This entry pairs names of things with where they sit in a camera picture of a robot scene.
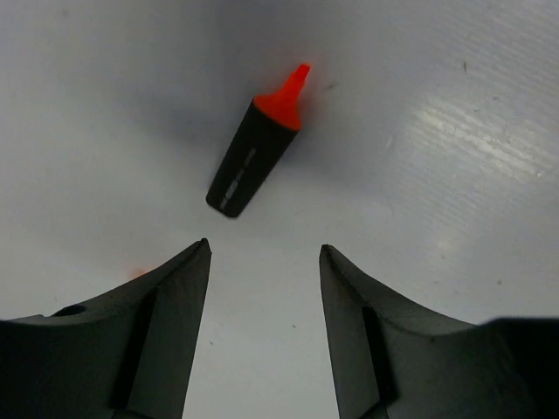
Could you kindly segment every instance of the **screw hole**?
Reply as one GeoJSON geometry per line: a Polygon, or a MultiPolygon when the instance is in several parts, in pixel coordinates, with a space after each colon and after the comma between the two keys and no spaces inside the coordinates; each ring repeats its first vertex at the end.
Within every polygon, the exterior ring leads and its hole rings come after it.
{"type": "Polygon", "coordinates": [[[76,304],[74,306],[64,307],[62,310],[55,312],[52,317],[65,317],[73,316],[75,314],[83,313],[86,310],[84,306],[76,304]]]}

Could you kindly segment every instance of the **highlighter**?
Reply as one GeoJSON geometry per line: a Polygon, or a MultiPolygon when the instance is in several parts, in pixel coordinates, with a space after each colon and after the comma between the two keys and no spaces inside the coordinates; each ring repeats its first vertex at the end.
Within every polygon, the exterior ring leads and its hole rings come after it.
{"type": "Polygon", "coordinates": [[[206,202],[238,217],[301,130],[297,102],[310,65],[302,64],[277,92],[256,96],[225,154],[206,202]]]}

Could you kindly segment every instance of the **white surface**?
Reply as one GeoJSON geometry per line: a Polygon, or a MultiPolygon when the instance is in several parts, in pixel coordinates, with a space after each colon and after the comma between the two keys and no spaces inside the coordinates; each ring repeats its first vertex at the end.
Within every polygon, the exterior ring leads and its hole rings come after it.
{"type": "Polygon", "coordinates": [[[460,319],[558,315],[558,19],[556,0],[1,2],[0,316],[207,237],[185,417],[284,419],[337,417],[323,243],[460,319]],[[226,220],[214,170],[303,60],[306,129],[226,220]]]}

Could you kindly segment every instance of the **orange cap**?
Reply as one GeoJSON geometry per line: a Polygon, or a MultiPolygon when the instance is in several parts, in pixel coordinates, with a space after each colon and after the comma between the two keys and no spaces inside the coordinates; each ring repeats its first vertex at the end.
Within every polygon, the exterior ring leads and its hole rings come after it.
{"type": "Polygon", "coordinates": [[[254,105],[268,118],[273,119],[280,125],[300,131],[301,123],[297,100],[311,66],[301,64],[297,71],[291,73],[289,79],[276,93],[261,94],[254,98],[254,105]]]}

